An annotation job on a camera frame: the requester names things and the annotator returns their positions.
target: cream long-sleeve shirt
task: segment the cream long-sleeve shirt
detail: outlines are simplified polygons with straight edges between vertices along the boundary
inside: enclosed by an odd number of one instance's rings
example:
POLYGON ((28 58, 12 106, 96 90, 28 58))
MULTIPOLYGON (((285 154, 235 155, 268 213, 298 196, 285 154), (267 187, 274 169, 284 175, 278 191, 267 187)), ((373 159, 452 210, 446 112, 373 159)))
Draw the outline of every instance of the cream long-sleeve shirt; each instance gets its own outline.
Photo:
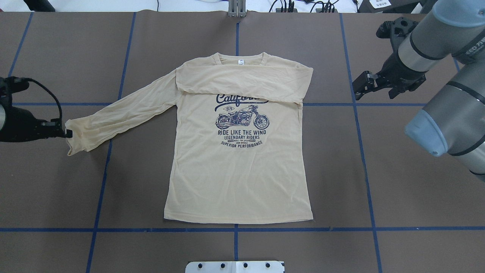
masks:
POLYGON ((90 151, 176 105, 166 219, 311 220, 301 140, 312 73, 267 53, 196 58, 91 116, 68 120, 68 155, 90 151))

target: extended sleeve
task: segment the extended sleeve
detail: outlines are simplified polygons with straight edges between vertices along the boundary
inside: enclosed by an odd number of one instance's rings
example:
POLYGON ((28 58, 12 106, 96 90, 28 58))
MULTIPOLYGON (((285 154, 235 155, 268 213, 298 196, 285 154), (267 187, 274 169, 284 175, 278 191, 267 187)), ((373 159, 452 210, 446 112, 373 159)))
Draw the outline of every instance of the extended sleeve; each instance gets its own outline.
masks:
POLYGON ((174 70, 93 115, 68 120, 65 127, 72 130, 73 136, 66 139, 70 147, 67 155, 91 151, 177 104, 182 92, 177 89, 175 77, 174 70))

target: white bracket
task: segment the white bracket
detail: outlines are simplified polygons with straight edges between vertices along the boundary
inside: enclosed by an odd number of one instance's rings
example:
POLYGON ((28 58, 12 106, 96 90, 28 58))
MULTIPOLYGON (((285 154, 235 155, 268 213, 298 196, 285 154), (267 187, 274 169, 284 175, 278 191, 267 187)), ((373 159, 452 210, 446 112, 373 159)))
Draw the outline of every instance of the white bracket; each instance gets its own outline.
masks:
POLYGON ((229 17, 246 17, 246 0, 229 0, 229 17))
POLYGON ((190 262, 185 273, 284 273, 282 261, 190 262))

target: paper label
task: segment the paper label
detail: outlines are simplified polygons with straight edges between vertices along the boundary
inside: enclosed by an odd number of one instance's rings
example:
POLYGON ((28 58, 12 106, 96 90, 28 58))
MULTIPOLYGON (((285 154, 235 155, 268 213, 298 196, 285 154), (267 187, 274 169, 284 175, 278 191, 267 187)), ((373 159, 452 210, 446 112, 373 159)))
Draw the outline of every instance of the paper label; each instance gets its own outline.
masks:
POLYGON ((374 9, 380 9, 391 5, 389 0, 369 0, 369 2, 374 7, 374 9))

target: motorcycle graphic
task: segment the motorcycle graphic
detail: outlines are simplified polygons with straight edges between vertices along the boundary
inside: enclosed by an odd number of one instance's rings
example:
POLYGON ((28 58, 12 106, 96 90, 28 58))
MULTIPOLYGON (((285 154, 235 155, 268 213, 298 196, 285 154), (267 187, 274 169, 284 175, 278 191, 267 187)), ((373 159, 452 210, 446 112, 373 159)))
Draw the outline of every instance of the motorcycle graphic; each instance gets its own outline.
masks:
POLYGON ((260 130, 266 129, 270 125, 270 121, 266 115, 258 113, 256 110, 257 108, 258 106, 256 105, 250 105, 239 111, 233 111, 227 114, 219 114, 215 125, 219 129, 226 129, 230 126, 249 126, 249 124, 251 124, 253 114, 255 114, 256 117, 254 118, 254 126, 260 130))

